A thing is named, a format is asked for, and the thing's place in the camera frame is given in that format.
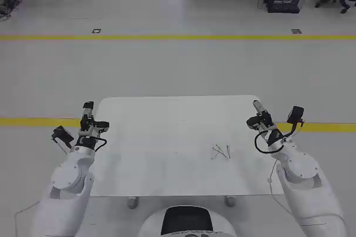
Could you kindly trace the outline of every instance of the yellow floor line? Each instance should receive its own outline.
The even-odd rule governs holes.
[[[193,34],[143,34],[143,35],[0,35],[2,40],[356,40],[356,35],[193,35]]]
[[[6,118],[0,117],[0,126],[18,127],[79,127],[78,118]],[[278,128],[282,132],[289,132],[291,125],[288,123],[278,123]],[[356,133],[356,123],[305,123],[302,132],[313,133]]]

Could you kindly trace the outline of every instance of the floor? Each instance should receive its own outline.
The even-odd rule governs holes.
[[[28,0],[0,35],[356,35],[356,8],[268,14],[255,0]],[[261,98],[275,121],[293,105],[312,123],[356,123],[356,40],[0,40],[0,116],[78,118],[106,97],[237,95]],[[15,235],[15,212],[36,202],[64,154],[52,127],[0,127],[0,237]],[[302,133],[295,141],[319,160],[356,236],[356,133]],[[269,196],[147,197],[128,210],[122,197],[92,198],[79,237],[135,236],[152,212],[201,204],[240,236],[304,236]],[[28,236],[34,210],[18,215]]]

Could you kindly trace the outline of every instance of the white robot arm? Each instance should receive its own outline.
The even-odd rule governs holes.
[[[259,101],[253,105],[258,113],[247,121],[251,129],[260,131],[256,136],[264,136],[268,152],[277,159],[277,174],[292,214],[308,237],[346,237],[347,229],[343,213],[331,186],[318,162],[309,154],[299,152],[291,141],[297,123],[303,123],[303,108],[294,107],[288,123],[293,124],[292,131],[283,135],[273,124],[270,114]],[[313,180],[310,188],[303,187],[305,181]]]
[[[100,134],[109,128],[107,122],[94,120],[93,105],[93,102],[88,102],[83,106],[81,129],[74,147],[69,144],[73,138],[63,127],[54,130],[52,139],[55,141],[55,138],[60,138],[71,150],[66,161],[54,170],[50,184],[42,195],[33,220],[31,237],[73,237],[79,230],[94,182],[88,169],[94,163],[95,151],[106,144]],[[98,140],[104,141],[104,144],[95,150]],[[62,199],[61,191],[76,195]]]

